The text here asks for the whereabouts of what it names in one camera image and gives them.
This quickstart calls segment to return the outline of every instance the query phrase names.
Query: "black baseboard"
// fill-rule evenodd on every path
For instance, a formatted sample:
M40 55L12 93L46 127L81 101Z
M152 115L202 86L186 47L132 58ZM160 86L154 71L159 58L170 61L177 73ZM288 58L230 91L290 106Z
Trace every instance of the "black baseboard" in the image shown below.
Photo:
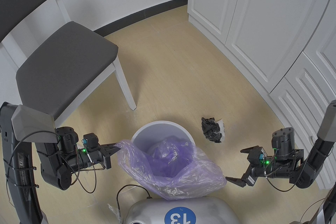
M99 29L95 30L95 33L105 37L108 34L118 31L119 29L131 25L133 23L136 23L138 21L144 20L145 18L149 18L159 13L171 10L173 8L178 8L187 4L188 0L171 0L165 3L161 3L156 6L135 12L131 15L128 15L112 23L109 23L103 27L100 27Z

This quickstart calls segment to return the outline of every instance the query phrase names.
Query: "chair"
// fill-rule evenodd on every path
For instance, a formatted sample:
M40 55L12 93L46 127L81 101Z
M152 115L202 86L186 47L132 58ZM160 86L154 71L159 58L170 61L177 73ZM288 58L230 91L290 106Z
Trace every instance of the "chair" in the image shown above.
M59 127L110 74L115 75L132 110L136 109L118 59L118 47L73 22L62 0L56 0L66 24L28 58L10 31L46 0L0 0L0 41L17 69L22 104L48 113Z

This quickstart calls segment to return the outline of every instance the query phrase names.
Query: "white chair frame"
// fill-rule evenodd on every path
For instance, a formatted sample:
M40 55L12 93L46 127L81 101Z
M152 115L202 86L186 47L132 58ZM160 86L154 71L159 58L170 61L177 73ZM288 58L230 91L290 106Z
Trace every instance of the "white chair frame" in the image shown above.
M65 9L63 0L56 0L56 3L62 13L65 23L70 22L71 20L67 10ZM19 67L25 62L25 60L27 60L27 57L22 52L19 45L16 43L11 33L9 33L1 43L2 46L0 46L0 51L4 54L4 56L16 72ZM93 92L114 71L129 107L132 110L136 109L137 106L134 102L132 93L128 87L128 83L124 75L124 71L121 68L121 64L117 56L116 59L108 67L106 67L106 69L101 72L55 120L56 128L60 127L62 123L70 116L70 114L75 111L75 109L91 94L91 92Z

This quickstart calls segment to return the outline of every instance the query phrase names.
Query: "crumpled trash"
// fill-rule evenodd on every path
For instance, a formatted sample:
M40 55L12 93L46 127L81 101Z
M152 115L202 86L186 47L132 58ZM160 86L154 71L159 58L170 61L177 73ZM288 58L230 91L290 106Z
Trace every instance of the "crumpled trash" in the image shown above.
M221 143L225 138L223 120L215 121L215 118L202 118L202 130L206 139L215 143Z
M220 167L190 141L169 137L151 155L131 141L115 146L118 164L137 182L167 200L205 196L226 184Z

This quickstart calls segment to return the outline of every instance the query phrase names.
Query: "chair leg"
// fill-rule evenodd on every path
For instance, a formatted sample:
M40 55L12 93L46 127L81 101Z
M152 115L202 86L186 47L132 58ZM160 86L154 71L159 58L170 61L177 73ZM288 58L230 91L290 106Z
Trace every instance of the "chair leg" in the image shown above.
M119 58L118 56L116 57L116 59L114 60L113 62L113 65L115 67L115 75L117 77L117 80L119 82L119 85L121 87L121 90L123 91L124 93L124 96L126 98L126 101L129 105L129 107L134 110L137 108L137 105L135 104L134 102L134 99L133 99L133 96L132 96L132 93L128 87L128 83L126 81L126 78L125 78L125 75L124 75L124 71L123 69L121 68L121 64L120 64L120 61L119 61Z

